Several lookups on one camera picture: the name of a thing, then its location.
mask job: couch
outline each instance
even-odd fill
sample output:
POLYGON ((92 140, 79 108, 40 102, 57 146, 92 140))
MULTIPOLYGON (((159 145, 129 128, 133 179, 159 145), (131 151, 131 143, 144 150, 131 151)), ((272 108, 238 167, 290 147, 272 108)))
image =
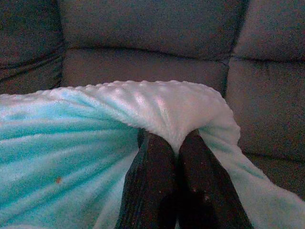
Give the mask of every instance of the couch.
POLYGON ((301 0, 3 0, 0 94, 119 81, 219 91, 243 153, 305 199, 301 0))

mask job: turquoise blanket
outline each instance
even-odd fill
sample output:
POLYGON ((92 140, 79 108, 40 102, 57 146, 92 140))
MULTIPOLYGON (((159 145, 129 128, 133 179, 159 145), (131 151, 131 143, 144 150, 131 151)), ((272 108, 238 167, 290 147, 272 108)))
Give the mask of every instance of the turquoise blanket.
POLYGON ((305 228, 305 202, 242 154, 240 128, 221 95, 176 81, 0 95, 0 227, 112 229, 138 128, 163 137, 176 153, 199 128, 254 228, 305 228))

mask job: couch cushion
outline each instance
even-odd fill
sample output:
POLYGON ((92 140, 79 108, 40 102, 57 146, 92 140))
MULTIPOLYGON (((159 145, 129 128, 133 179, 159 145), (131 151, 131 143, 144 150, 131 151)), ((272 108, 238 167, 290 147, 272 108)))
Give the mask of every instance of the couch cushion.
POLYGON ((63 36, 53 0, 6 0, 0 6, 0 94, 59 84, 63 36))
POLYGON ((305 60, 304 0, 251 0, 234 52, 261 60, 305 60))
POLYGON ((189 81, 224 91, 228 67, 153 52, 119 49, 72 49, 66 52, 61 86, 113 81, 189 81))
POLYGON ((305 161, 305 63, 229 62, 226 99, 245 152, 305 161))
POLYGON ((305 200, 305 163, 265 156, 246 155, 268 178, 284 189, 305 200))
POLYGON ((242 1, 59 0, 69 47, 125 47, 203 59, 228 56, 242 1))

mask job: blanket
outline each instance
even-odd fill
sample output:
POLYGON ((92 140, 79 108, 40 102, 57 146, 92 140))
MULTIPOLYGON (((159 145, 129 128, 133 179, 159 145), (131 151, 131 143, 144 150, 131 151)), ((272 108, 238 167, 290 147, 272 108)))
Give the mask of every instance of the blanket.
POLYGON ((138 128, 175 153, 198 128, 256 229, 304 229, 305 202, 245 157, 232 110, 188 82, 113 82, 0 95, 0 227, 112 229, 138 128))

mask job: gray couch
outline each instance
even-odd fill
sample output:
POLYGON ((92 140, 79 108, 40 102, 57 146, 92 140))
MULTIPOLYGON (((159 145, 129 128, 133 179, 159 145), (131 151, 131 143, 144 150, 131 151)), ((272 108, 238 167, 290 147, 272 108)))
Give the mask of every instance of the gray couch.
POLYGON ((0 94, 126 81, 218 90, 239 146, 305 199, 302 0, 2 0, 0 94))

